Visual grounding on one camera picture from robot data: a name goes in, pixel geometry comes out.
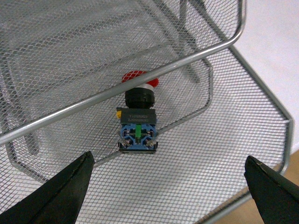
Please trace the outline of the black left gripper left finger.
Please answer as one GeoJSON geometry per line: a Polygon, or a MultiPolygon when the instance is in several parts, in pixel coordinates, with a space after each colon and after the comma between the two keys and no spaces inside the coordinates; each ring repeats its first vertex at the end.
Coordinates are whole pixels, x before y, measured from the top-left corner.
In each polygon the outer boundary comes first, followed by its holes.
{"type": "Polygon", "coordinates": [[[88,190],[94,158],[90,151],[61,170],[0,216],[2,224],[74,224],[88,190]]]}

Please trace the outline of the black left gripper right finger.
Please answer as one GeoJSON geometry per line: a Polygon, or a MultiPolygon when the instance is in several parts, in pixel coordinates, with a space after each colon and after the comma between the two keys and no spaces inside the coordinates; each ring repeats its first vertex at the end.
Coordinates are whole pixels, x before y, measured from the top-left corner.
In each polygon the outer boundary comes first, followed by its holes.
{"type": "Polygon", "coordinates": [[[246,182],[265,224],[299,222],[299,187],[253,156],[245,162],[246,182]]]}

